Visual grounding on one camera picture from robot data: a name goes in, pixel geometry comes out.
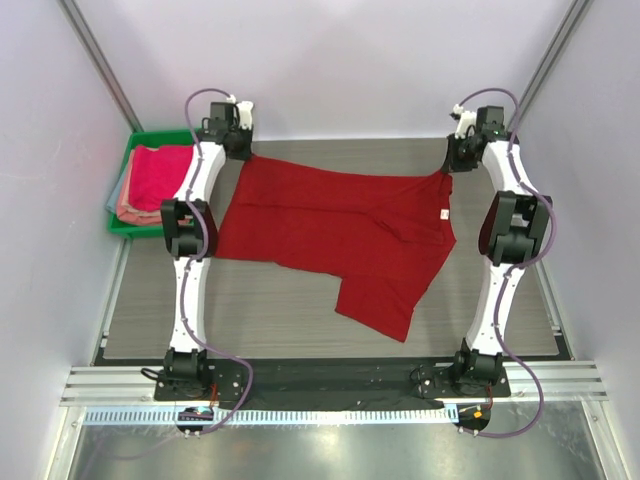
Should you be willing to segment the dark red t-shirt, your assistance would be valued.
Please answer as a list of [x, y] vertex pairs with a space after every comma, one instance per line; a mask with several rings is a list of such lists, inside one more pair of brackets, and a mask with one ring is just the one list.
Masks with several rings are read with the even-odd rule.
[[256, 156], [241, 169], [216, 255], [335, 276], [337, 313], [398, 342], [456, 238], [453, 178], [375, 176]]

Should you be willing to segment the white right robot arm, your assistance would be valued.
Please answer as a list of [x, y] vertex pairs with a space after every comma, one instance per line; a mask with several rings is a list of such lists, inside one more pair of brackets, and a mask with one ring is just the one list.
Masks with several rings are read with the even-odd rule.
[[533, 187], [520, 158], [517, 135], [504, 125], [498, 106], [467, 110], [457, 104], [457, 122], [447, 137], [442, 171], [461, 173], [484, 167], [495, 194], [478, 236], [484, 274], [476, 313], [446, 379], [459, 396], [486, 393], [501, 383], [505, 330], [513, 297], [542, 250], [552, 200]]

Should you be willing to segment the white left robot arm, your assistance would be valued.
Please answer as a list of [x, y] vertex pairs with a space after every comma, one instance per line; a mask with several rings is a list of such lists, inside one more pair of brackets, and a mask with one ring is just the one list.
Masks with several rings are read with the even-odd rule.
[[192, 128], [192, 158], [174, 197], [162, 202], [165, 246], [176, 280], [174, 326], [156, 380], [157, 400], [198, 400], [211, 390], [204, 321], [208, 271], [218, 243], [209, 200], [229, 159], [248, 160], [253, 138], [254, 103], [213, 102], [201, 128]]

